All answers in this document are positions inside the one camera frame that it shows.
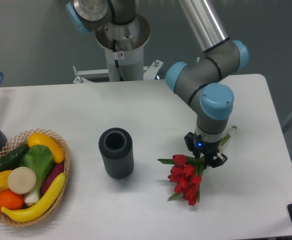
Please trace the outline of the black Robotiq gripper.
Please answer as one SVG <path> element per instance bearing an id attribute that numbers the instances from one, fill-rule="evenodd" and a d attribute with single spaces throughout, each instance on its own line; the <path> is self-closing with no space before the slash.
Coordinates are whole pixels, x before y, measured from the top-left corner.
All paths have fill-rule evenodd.
<path id="1" fill-rule="evenodd" d="M 199 157 L 203 154 L 205 157 L 209 157 L 209 166 L 217 168 L 222 166 L 228 157 L 219 152 L 221 139 L 214 142 L 204 141 L 201 135 L 194 135 L 192 132 L 188 132 L 184 137 L 188 151 L 192 152 L 195 157 Z"/>

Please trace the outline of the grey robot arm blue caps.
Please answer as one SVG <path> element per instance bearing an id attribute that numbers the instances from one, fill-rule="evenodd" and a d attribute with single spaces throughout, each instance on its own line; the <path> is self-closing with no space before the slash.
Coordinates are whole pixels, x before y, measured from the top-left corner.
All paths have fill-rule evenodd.
<path id="1" fill-rule="evenodd" d="M 165 81 L 197 114 L 195 131 L 185 136 L 188 150 L 216 168 L 227 160 L 220 146 L 234 103 L 232 90 L 221 80 L 244 67 L 249 52 L 241 41 L 229 38 L 208 0 L 182 0 L 180 6 L 204 57 L 193 65 L 173 64 Z M 143 48 L 150 27 L 136 12 L 135 1 L 72 0 L 66 10 L 79 31 L 95 33 L 112 82 L 144 79 Z"/>

